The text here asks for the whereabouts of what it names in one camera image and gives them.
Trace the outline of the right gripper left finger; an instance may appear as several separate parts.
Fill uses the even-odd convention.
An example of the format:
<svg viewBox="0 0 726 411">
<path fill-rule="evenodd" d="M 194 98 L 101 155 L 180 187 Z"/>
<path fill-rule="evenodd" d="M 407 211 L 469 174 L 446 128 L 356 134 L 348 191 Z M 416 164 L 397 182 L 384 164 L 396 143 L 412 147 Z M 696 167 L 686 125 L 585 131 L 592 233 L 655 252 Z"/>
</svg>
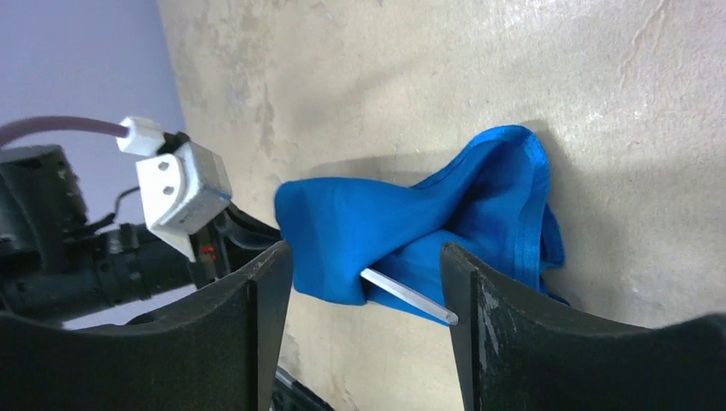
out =
<svg viewBox="0 0 726 411">
<path fill-rule="evenodd" d="M 4 410 L 266 410 L 293 274 L 285 242 L 127 325 L 1 317 Z"/>
</svg>

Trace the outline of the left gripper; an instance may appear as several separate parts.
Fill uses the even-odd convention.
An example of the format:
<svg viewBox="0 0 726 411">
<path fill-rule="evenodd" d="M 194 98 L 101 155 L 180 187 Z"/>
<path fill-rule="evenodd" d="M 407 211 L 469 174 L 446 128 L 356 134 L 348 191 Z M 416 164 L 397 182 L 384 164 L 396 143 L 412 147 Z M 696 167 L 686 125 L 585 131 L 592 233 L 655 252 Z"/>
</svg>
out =
<svg viewBox="0 0 726 411">
<path fill-rule="evenodd" d="M 188 267 L 200 289 L 246 265 L 281 236 L 278 229 L 230 205 L 191 240 L 196 260 Z"/>
</svg>

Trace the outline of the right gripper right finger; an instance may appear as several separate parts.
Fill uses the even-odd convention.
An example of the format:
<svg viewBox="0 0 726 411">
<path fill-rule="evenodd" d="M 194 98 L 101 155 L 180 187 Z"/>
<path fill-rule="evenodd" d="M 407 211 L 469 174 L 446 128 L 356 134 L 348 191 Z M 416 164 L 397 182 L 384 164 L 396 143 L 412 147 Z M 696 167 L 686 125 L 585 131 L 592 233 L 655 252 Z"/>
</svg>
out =
<svg viewBox="0 0 726 411">
<path fill-rule="evenodd" d="M 578 311 L 463 247 L 440 254 L 467 410 L 722 410 L 725 317 L 647 329 Z"/>
</svg>

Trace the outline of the blue cloth napkin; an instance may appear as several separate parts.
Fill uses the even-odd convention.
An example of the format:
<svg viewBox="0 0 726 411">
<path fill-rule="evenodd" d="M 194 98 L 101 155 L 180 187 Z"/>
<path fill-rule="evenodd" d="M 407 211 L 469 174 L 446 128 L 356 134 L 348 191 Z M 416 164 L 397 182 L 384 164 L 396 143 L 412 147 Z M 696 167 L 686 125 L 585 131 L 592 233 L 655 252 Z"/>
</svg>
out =
<svg viewBox="0 0 726 411">
<path fill-rule="evenodd" d="M 383 273 L 443 303 L 439 268 L 454 242 L 507 277 L 545 292 L 547 269 L 565 262 L 548 204 L 550 164 L 537 135 L 521 125 L 488 129 L 445 167 L 410 187 L 353 177 L 286 182 L 274 206 L 294 258 L 295 290 L 322 301 L 367 302 L 425 317 L 379 287 Z"/>
</svg>

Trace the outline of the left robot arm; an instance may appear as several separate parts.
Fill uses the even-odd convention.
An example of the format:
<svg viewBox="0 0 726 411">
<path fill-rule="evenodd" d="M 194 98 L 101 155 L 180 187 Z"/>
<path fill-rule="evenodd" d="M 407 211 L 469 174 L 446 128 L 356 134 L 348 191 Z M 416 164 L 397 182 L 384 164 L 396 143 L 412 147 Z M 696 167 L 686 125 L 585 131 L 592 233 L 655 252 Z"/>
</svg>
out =
<svg viewBox="0 0 726 411">
<path fill-rule="evenodd" d="M 280 238 L 229 206 L 194 238 L 189 260 L 144 224 L 89 222 L 78 179 L 58 145 L 1 153 L 1 308 L 51 324 L 198 288 L 242 267 Z"/>
</svg>

